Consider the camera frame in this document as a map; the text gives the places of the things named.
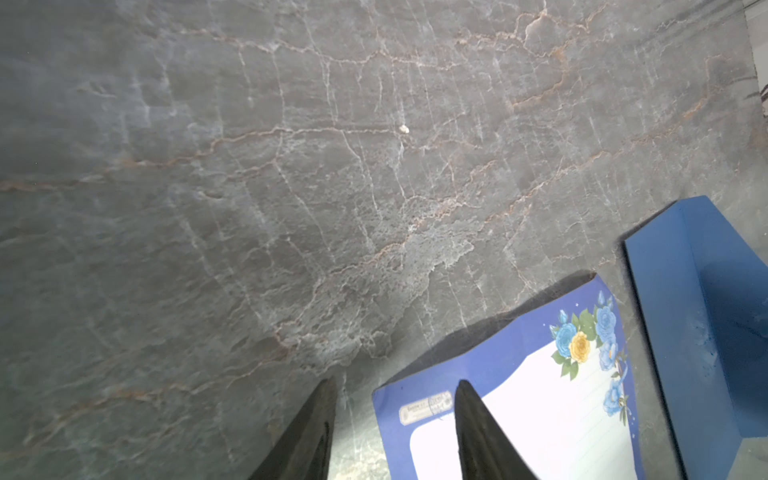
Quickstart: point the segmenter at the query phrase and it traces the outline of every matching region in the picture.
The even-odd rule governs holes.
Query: notepad
[[[472,383],[542,480],[644,479],[631,364],[599,277],[373,400],[393,480],[460,480],[452,395]]]

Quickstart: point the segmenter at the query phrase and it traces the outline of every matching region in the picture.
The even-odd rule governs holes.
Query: blue flower
[[[558,330],[558,335],[554,338],[558,352],[567,359],[571,358],[571,341],[575,336],[576,326],[573,323],[566,323]]]
[[[619,399],[624,396],[623,380],[623,377],[621,380],[611,380],[611,388],[605,394],[603,409],[608,413],[608,416],[616,415],[621,411]]]
[[[616,363],[619,347],[616,342],[603,343],[600,347],[600,368],[604,372],[610,370]]]
[[[598,312],[595,316],[598,318],[598,324],[595,329],[600,336],[600,340],[602,340],[603,343],[616,343],[616,333],[614,332],[614,329],[616,328],[616,316],[611,312],[611,309],[607,306],[598,308]]]

